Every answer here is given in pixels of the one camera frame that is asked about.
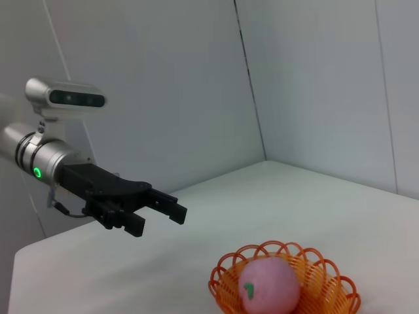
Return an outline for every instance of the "pink fruit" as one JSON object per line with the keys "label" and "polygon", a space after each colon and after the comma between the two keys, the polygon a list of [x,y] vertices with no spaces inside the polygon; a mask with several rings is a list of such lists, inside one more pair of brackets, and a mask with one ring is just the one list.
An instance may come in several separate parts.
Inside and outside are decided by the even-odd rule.
{"label": "pink fruit", "polygon": [[300,298],[293,268],[279,257],[260,258],[244,268],[239,293],[248,314],[290,314]]}

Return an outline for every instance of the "cable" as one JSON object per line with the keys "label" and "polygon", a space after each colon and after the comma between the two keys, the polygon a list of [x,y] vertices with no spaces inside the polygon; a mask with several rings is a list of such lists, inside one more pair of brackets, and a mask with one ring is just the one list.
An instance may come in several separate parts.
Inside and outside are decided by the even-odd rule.
{"label": "cable", "polygon": [[61,204],[58,201],[55,201],[53,205],[55,209],[63,213],[65,216],[71,217],[71,218],[86,218],[88,215],[72,215],[70,214],[70,211],[65,208],[63,204]]}
{"label": "cable", "polygon": [[86,217],[88,217],[88,215],[72,215],[72,214],[68,214],[67,216],[71,217],[71,218],[86,218]]}

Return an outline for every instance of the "plastic basket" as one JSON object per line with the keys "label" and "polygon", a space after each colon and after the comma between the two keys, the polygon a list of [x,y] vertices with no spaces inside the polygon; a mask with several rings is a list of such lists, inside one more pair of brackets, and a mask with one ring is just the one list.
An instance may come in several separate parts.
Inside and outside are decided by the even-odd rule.
{"label": "plastic basket", "polygon": [[303,249],[296,243],[283,244],[279,241],[246,245],[219,260],[211,273],[208,286],[224,313],[246,313],[238,294],[239,276],[248,262],[270,256],[286,260],[293,267],[301,284],[299,304],[293,314],[357,313],[361,297],[356,292],[355,284],[351,279],[341,276],[332,261],[324,259],[315,249]]}

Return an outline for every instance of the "white table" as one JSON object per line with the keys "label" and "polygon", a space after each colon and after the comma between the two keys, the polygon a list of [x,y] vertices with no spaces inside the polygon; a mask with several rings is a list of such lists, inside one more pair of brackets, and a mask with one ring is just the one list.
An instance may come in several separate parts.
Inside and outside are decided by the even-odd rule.
{"label": "white table", "polygon": [[144,209],[142,238],[94,222],[22,249],[9,314],[219,313],[207,288],[218,259],[270,239],[333,260],[360,313],[419,313],[419,201],[276,162],[175,196],[183,226]]}

